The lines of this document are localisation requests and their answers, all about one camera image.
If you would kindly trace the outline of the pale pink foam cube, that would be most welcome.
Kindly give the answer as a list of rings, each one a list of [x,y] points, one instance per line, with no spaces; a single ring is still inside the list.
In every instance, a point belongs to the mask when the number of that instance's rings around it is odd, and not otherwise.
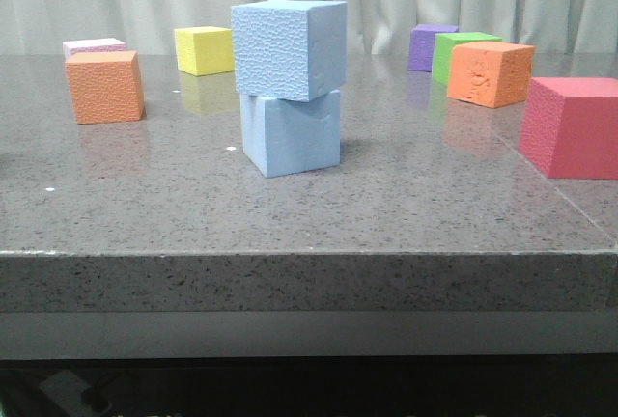
[[[80,52],[104,52],[126,50],[126,43],[116,38],[99,38],[75,41],[64,41],[64,56],[68,59],[75,53]]]

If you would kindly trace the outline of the yellow foam cube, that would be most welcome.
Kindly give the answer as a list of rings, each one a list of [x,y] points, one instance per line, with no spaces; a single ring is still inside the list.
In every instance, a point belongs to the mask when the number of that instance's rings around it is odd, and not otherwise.
[[[216,26],[174,30],[178,70],[194,76],[235,69],[232,30]]]

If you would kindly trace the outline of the orange cube right side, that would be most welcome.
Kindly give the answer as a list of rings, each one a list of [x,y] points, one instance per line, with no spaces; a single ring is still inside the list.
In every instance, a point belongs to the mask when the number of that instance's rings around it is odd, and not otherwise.
[[[447,96],[488,108],[525,101],[535,50],[534,45],[507,42],[456,45]]]

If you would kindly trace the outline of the orange textured cube left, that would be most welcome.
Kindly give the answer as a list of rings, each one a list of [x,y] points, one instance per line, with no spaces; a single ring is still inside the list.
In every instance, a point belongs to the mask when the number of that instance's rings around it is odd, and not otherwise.
[[[79,125],[143,118],[145,99],[136,51],[76,53],[65,62],[65,72]]]

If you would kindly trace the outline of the smooth light blue foam cube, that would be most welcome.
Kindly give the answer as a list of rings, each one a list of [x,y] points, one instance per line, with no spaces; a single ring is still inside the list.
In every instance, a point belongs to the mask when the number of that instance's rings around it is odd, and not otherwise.
[[[240,96],[244,153],[267,177],[340,163],[340,92],[308,102]]]

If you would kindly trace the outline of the grey bracket under table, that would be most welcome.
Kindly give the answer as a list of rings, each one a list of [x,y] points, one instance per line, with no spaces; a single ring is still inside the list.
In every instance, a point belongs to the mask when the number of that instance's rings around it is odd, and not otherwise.
[[[69,370],[44,379],[39,388],[68,416],[103,416],[112,408],[101,392]]]

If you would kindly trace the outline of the textured light blue foam cube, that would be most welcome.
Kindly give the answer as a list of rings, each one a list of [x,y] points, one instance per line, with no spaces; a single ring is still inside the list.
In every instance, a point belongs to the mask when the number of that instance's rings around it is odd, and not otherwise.
[[[236,89],[311,101],[347,80],[345,1],[267,0],[231,9]]]

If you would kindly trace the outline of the purple foam cube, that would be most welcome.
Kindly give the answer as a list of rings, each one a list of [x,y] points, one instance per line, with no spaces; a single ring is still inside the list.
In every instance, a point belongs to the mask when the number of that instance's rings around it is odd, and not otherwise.
[[[411,71],[431,72],[435,49],[435,35],[458,31],[458,25],[417,24],[410,31],[407,69]]]

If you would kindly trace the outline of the large red foam cube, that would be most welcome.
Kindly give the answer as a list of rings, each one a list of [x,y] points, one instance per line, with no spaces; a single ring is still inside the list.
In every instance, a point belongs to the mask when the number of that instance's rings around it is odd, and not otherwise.
[[[549,178],[617,178],[617,80],[534,77],[520,152]]]

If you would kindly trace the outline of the green foam cube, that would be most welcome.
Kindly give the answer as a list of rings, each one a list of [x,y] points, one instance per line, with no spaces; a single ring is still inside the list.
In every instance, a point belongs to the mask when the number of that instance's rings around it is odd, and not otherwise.
[[[452,53],[456,45],[469,42],[502,41],[503,39],[501,37],[484,32],[436,33],[432,62],[432,78],[440,84],[448,84]]]

